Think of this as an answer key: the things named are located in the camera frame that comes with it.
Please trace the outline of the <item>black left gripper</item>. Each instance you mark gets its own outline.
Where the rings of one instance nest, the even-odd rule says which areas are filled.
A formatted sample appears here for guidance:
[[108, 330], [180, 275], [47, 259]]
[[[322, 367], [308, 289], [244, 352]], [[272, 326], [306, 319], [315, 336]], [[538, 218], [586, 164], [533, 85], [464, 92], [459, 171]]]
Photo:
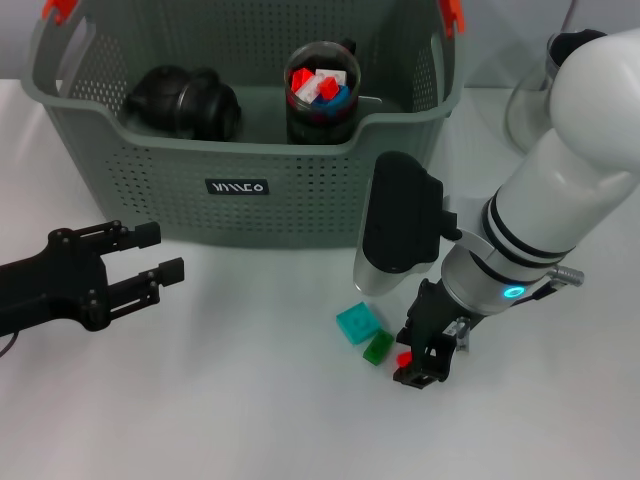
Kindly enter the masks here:
[[49, 233], [38, 254], [1, 267], [1, 335], [57, 319], [96, 332], [111, 321], [160, 302], [160, 288], [185, 279], [184, 260], [108, 285], [102, 255], [161, 243], [157, 222], [128, 228], [119, 220]]

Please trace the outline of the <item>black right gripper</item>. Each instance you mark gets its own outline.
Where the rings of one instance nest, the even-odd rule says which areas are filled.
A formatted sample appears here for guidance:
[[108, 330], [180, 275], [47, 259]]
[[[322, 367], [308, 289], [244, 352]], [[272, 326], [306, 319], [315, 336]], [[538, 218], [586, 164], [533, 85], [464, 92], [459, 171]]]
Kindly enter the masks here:
[[460, 306], [445, 289], [442, 281], [424, 279], [417, 297], [407, 313], [406, 325], [396, 335], [396, 342], [412, 350], [425, 350], [420, 360], [411, 351], [396, 357], [393, 380], [414, 388], [444, 382], [450, 373], [457, 348], [456, 336], [481, 322], [481, 315]]

